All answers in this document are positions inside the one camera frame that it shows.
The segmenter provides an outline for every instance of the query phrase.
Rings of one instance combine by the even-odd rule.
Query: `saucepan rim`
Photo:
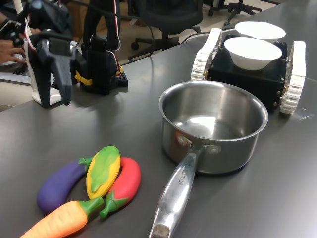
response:
[[[206,137],[202,137],[202,136],[195,136],[195,135],[191,135],[190,133],[186,132],[185,130],[179,128],[178,126],[176,126],[174,123],[172,123],[168,118],[167,116],[165,115],[164,111],[163,111],[163,102],[165,100],[165,98],[170,95],[172,92],[174,92],[176,89],[180,88],[180,87],[184,87],[185,85],[187,84],[209,84],[209,85],[214,85],[216,87],[227,87],[227,88],[231,88],[231,89],[234,89],[234,90],[237,90],[237,91],[240,91],[248,96],[250,96],[252,98],[253,101],[255,101],[258,105],[259,105],[259,108],[261,108],[261,112],[263,114],[263,122],[262,122],[262,125],[260,126],[260,128],[258,130],[256,130],[255,132],[253,132],[252,134],[250,135],[247,135],[247,136],[244,136],[244,137],[240,137],[240,138],[235,138],[235,139],[210,139],[210,138],[206,138]],[[189,81],[189,82],[184,82],[184,83],[179,83],[179,84],[176,84],[174,86],[171,86],[170,88],[166,89],[161,97],[159,98],[159,101],[158,101],[158,106],[159,106],[159,110],[160,110],[160,113],[162,114],[162,116],[164,117],[164,119],[170,124],[172,125],[174,128],[176,128],[177,130],[183,132],[184,134],[187,134],[187,135],[190,135],[194,138],[198,138],[198,139],[202,139],[202,140],[209,140],[209,141],[239,141],[239,140],[245,140],[245,139],[248,139],[252,136],[255,136],[257,134],[259,134],[264,128],[265,126],[267,125],[267,122],[268,122],[268,112],[267,112],[267,109],[266,107],[264,106],[264,104],[256,97],[254,96],[252,93],[249,93],[248,91],[242,89],[242,88],[239,88],[239,87],[236,87],[236,86],[233,86],[231,84],[227,84],[227,83],[220,83],[220,82],[214,82],[214,81]]]

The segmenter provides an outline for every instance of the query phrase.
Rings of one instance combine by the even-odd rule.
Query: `plastic toy vegetable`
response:
[[[104,200],[71,201],[57,208],[41,219],[21,238],[61,238],[83,228],[89,214],[102,205]]]
[[[93,158],[87,172],[87,193],[90,199],[103,197],[113,185],[120,169],[120,153],[107,146]]]
[[[49,177],[38,192],[39,208],[45,213],[51,213],[63,205],[73,186],[87,172],[92,159],[75,160]]]
[[[132,200],[141,183],[141,170],[138,163],[130,158],[121,158],[122,171],[106,196],[106,207],[99,213],[105,218]]]

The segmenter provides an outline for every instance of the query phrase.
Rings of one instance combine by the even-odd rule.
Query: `white bowl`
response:
[[[246,70],[260,70],[272,60],[282,56],[279,47],[259,39],[248,37],[230,38],[224,42],[233,63]]]
[[[267,22],[245,21],[235,26],[242,37],[253,37],[274,43],[286,35],[285,31]]]

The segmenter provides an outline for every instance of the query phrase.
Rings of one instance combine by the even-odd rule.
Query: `orange carrot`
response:
[[[21,238],[62,238],[83,228],[88,215],[104,203],[101,197],[90,201],[71,201],[41,219]]]

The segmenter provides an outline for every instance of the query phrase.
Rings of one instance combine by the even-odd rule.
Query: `stainless steel saucepan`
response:
[[[243,167],[268,115],[251,93],[211,81],[167,89],[159,109],[163,149],[179,165],[158,202],[150,238],[170,238],[184,212],[195,171],[223,174]]]

